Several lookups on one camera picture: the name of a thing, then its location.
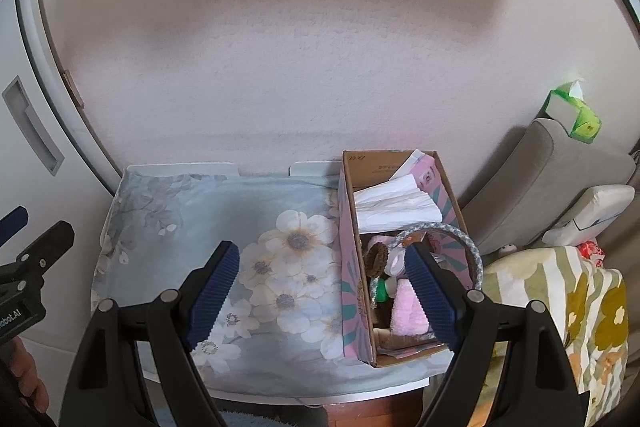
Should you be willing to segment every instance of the human hand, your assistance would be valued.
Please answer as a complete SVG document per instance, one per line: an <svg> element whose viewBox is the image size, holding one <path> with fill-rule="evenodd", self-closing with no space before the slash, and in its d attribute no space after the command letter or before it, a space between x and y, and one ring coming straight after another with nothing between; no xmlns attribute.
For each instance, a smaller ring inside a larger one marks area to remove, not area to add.
<svg viewBox="0 0 640 427"><path fill-rule="evenodd" d="M9 369L18 379L18 387L24 397L31 398L33 406L41 413L49 408L49 393L36 371L36 363L19 337L13 339L14 353Z"/></svg>

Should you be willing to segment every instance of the cardboard box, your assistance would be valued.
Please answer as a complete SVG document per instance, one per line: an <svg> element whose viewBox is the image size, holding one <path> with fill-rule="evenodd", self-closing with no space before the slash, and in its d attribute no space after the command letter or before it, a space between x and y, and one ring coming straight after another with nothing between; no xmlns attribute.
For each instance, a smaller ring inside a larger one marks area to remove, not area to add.
<svg viewBox="0 0 640 427"><path fill-rule="evenodd" d="M415 353L415 348L407 348L407 356L396 359L376 352L377 335L373 331L371 310L367 290L367 278L362 257L362 243L358 233L353 193L362 188L378 185L389 180L413 151L345 151L342 154L342 169L338 184L338 207L340 212L339 232L342 251L342 341L344 356L369 363L374 367L384 367L406 362L418 357L428 357L445 349L444 346L431 347ZM458 202L451 190L449 179L436 152L427 152L435 160L440 174L440 184L431 197L442 211L444 223L466 232ZM466 270L465 250L453 239L443 234L429 235L433 250L443 255L453 267L459 279L470 285Z"/></svg>

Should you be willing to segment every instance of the pink fuzzy towel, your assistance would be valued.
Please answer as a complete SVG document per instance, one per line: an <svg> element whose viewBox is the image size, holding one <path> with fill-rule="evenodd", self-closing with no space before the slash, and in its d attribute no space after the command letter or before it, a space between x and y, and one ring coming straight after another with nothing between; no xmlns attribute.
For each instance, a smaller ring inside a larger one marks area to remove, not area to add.
<svg viewBox="0 0 640 427"><path fill-rule="evenodd" d="M394 335L421 335L429 330L422 306L409 279L398 281L398 293L391 310L391 332Z"/></svg>

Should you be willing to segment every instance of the wall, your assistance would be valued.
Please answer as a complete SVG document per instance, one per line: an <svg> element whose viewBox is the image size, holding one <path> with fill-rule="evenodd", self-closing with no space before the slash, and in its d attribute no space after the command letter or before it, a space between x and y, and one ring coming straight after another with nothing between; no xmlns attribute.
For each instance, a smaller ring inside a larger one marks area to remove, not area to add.
<svg viewBox="0 0 640 427"><path fill-rule="evenodd" d="M640 136L640 50L614 0L44 0L124 167L284 172L343 149L436 149L464 199L576 76L598 142Z"/></svg>

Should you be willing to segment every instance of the screw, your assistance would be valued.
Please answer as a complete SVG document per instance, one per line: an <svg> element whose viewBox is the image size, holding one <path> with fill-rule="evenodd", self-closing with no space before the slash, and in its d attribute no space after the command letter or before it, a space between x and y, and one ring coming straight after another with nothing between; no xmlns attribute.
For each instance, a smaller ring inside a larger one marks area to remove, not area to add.
<svg viewBox="0 0 640 427"><path fill-rule="evenodd" d="M484 294L478 290L469 290L466 293L466 296L471 302L482 302L484 301Z"/></svg>
<svg viewBox="0 0 640 427"><path fill-rule="evenodd" d="M531 303L531 309L536 313L544 313L546 311L546 306L542 301L533 301Z"/></svg>
<svg viewBox="0 0 640 427"><path fill-rule="evenodd" d="M100 304L98 304L98 309L101 312L108 312L111 308L113 308L113 300L111 299L102 300Z"/></svg>
<svg viewBox="0 0 640 427"><path fill-rule="evenodd" d="M173 302L178 298L178 290L164 290L160 294L160 300L162 302Z"/></svg>

